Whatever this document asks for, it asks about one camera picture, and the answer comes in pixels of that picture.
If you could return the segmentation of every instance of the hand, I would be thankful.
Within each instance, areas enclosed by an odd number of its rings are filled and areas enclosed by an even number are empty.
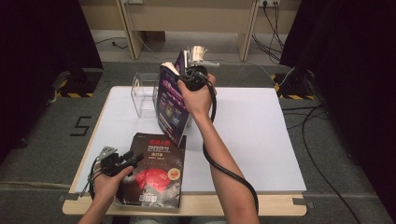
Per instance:
[[[216,78],[211,74],[207,74],[207,76],[208,80],[212,83],[213,88],[215,88]],[[195,118],[199,116],[208,116],[210,106],[212,105],[209,88],[207,86],[203,86],[198,91],[190,91],[182,80],[179,80],[177,85],[183,95],[184,104],[187,107],[187,110]]]
[[[121,180],[130,174],[133,169],[134,167],[132,166],[126,167],[115,176],[107,176],[101,173],[94,175],[94,199],[98,198],[98,200],[110,206],[113,203],[114,196],[117,193]]]

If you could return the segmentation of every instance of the gray carpet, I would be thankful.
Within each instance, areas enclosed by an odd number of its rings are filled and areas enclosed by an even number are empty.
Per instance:
[[[113,86],[131,85],[134,74],[156,73],[157,63],[104,63],[92,98],[58,98],[45,108],[26,136],[27,147],[10,151],[0,166],[0,223],[76,223],[62,212],[62,197],[72,183],[107,94]],[[289,68],[265,66],[268,73]],[[209,68],[221,87],[273,87],[255,65]],[[280,100],[282,108],[319,105],[320,101]],[[284,111],[290,139],[303,173],[308,213],[303,217],[263,217],[263,223],[356,223],[313,165],[304,148],[302,125],[309,109]],[[392,223],[361,168],[348,157],[339,133],[324,108],[305,124],[309,152],[321,172],[344,196],[361,223]],[[85,129],[75,128],[89,126]],[[32,187],[30,182],[41,183]]]

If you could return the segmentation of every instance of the white table surface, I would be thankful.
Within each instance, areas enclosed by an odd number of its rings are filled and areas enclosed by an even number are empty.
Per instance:
[[[303,192],[296,160],[276,92],[272,88],[217,88],[215,126],[247,181],[259,193]],[[113,87],[95,126],[75,192],[81,192],[103,147],[127,152],[135,133],[162,133],[155,118],[136,115],[131,87]],[[187,135],[184,193],[214,192],[202,137],[193,122]]]

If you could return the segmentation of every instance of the transparent acrylic box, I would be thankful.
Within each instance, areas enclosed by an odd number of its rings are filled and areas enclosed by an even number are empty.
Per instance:
[[[139,118],[156,117],[158,81],[159,75],[155,73],[136,73],[134,75],[131,96]]]

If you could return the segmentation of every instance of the red book cover graphic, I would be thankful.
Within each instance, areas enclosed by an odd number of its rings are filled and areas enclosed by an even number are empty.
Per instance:
[[[164,134],[137,133],[131,145],[144,154],[133,174],[120,183],[121,204],[152,208],[179,208],[186,136],[177,148]]]

